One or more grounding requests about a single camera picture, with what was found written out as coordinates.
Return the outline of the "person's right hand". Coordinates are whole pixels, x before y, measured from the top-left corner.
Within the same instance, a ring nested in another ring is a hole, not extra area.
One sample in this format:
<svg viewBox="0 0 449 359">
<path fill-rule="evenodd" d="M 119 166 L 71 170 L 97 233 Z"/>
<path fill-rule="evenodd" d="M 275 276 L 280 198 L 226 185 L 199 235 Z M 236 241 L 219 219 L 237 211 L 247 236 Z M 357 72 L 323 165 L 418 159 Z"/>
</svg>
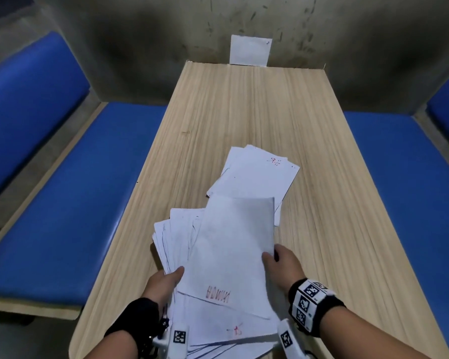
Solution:
<svg viewBox="0 0 449 359">
<path fill-rule="evenodd" d="M 272 255 L 282 265 L 281 276 L 269 276 L 266 272 L 267 278 L 283 293 L 288 294 L 294 283 L 306 278 L 302 265 L 293 251 L 281 244 L 274 245 Z"/>
</svg>

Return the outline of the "person's left hand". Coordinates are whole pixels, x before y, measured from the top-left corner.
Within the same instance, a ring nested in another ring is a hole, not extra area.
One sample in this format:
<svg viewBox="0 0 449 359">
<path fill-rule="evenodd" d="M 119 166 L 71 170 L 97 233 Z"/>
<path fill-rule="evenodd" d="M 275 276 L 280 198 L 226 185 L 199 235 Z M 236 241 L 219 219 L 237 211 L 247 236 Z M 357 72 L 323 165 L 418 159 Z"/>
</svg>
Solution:
<svg viewBox="0 0 449 359">
<path fill-rule="evenodd" d="M 163 270 L 157 271 L 153 274 L 141 295 L 142 298 L 150 299 L 155 302 L 160 310 L 163 310 L 165 305 L 168 304 L 173 291 L 176 287 L 167 287 L 164 282 L 164 276 L 166 273 Z"/>
</svg>

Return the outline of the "white paper sheet red stamp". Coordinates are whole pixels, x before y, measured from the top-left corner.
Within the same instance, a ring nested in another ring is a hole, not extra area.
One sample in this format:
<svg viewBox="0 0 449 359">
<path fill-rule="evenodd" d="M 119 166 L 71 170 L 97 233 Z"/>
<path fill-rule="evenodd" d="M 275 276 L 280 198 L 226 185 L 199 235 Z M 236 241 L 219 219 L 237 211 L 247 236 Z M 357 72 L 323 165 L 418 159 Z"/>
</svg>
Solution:
<svg viewBox="0 0 449 359">
<path fill-rule="evenodd" d="M 177 291 L 271 319 L 274 314 L 262 254 L 273 251 L 273 197 L 234 198 L 213 194 Z"/>
</svg>

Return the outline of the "stack of white papers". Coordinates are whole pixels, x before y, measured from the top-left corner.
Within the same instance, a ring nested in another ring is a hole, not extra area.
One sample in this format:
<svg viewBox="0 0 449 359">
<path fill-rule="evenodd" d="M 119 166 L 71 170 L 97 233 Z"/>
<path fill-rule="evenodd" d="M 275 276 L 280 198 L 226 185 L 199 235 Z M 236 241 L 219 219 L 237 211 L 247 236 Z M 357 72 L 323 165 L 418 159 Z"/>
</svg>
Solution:
<svg viewBox="0 0 449 359">
<path fill-rule="evenodd" d="M 169 218 L 154 224 L 152 240 L 166 274 L 184 266 L 197 239 L 205 209 L 172 208 Z M 268 352 L 277 333 L 279 317 L 273 307 L 269 318 L 196 299 L 173 290 L 164 314 L 169 324 L 189 326 L 188 357 L 210 359 L 244 354 L 257 358 Z"/>
</svg>

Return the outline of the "person's right forearm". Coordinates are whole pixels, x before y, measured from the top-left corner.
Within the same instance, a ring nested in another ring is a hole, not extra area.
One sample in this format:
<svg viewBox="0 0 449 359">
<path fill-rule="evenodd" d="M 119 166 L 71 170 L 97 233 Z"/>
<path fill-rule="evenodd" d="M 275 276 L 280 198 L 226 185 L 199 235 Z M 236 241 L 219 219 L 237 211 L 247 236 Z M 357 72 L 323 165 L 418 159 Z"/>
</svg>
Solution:
<svg viewBox="0 0 449 359">
<path fill-rule="evenodd" d="M 334 359 L 431 359 L 343 306 L 325 313 L 319 330 Z"/>
</svg>

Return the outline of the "person's left forearm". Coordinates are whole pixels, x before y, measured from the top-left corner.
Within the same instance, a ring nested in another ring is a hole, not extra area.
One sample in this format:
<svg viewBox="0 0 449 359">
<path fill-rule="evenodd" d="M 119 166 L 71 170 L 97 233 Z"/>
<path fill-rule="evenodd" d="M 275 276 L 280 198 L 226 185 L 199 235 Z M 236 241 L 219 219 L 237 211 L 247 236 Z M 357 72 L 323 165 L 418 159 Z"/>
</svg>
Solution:
<svg viewBox="0 0 449 359">
<path fill-rule="evenodd" d="M 138 359 L 144 336 L 119 330 L 105 336 L 84 359 Z"/>
</svg>

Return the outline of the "pile of white papers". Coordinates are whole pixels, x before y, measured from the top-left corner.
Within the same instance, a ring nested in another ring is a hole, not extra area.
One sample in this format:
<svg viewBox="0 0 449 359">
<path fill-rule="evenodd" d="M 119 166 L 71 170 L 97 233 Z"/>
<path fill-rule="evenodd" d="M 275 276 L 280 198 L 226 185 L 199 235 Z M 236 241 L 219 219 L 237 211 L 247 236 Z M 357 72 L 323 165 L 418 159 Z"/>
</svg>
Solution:
<svg viewBox="0 0 449 359">
<path fill-rule="evenodd" d="M 300 167 L 253 145 L 233 146 L 221 176 L 206 193 L 233 198 L 273 198 L 274 225 L 281 222 L 281 204 Z"/>
</svg>

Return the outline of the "blue bench seat cushion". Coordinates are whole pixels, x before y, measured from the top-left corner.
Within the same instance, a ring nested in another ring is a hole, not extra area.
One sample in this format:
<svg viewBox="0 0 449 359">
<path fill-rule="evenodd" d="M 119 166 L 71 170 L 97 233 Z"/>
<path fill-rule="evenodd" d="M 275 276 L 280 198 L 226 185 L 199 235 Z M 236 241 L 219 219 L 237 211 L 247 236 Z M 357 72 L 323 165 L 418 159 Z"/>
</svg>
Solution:
<svg viewBox="0 0 449 359">
<path fill-rule="evenodd" d="M 166 109 L 103 108 L 0 240 L 0 299 L 85 305 Z"/>
<path fill-rule="evenodd" d="M 449 347 L 449 165 L 411 116 L 344 115 Z"/>
</svg>

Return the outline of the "light wooden bench frame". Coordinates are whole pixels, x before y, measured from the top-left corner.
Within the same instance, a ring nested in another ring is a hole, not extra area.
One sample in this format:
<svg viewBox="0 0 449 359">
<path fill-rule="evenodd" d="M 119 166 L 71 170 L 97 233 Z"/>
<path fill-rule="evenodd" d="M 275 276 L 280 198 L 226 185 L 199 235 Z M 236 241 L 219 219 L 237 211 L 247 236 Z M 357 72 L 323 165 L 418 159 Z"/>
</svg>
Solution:
<svg viewBox="0 0 449 359">
<path fill-rule="evenodd" d="M 60 167 L 61 163 L 74 149 L 74 147 L 86 133 L 87 129 L 91 126 L 91 124 L 96 120 L 97 116 L 102 112 L 102 110 L 107 105 L 108 102 L 100 102 L 100 104 L 93 111 L 93 113 L 85 122 L 85 124 L 78 130 L 77 134 L 72 138 L 69 144 L 67 144 L 65 149 L 60 153 L 58 158 L 53 162 L 53 164 L 47 170 L 45 175 L 39 180 L 39 182 L 33 188 L 30 194 L 19 205 L 18 209 L 13 213 L 10 219 L 5 223 L 3 228 L 0 230 L 0 242 L 3 240 L 4 236 L 6 236 L 8 231 L 16 223 L 18 218 L 23 214 L 23 212 L 26 211 L 30 203 L 33 202 L 33 200 L 41 191 L 41 189 L 47 184 L 51 176 Z M 75 320 L 78 318 L 81 310 L 82 307 L 76 305 L 58 305 L 44 302 L 19 300 L 16 298 L 0 297 L 0 312 L 6 313 L 41 316 L 64 320 Z"/>
</svg>

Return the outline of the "white paper note on wall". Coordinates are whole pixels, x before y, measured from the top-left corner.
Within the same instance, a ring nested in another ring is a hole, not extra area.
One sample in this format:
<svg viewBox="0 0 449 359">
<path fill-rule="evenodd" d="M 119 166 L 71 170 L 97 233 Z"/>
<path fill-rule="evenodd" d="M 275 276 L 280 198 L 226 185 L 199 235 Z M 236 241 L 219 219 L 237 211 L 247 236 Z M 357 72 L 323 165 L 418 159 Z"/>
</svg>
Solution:
<svg viewBox="0 0 449 359">
<path fill-rule="evenodd" d="M 229 64 L 267 67 L 272 39 L 232 35 Z"/>
</svg>

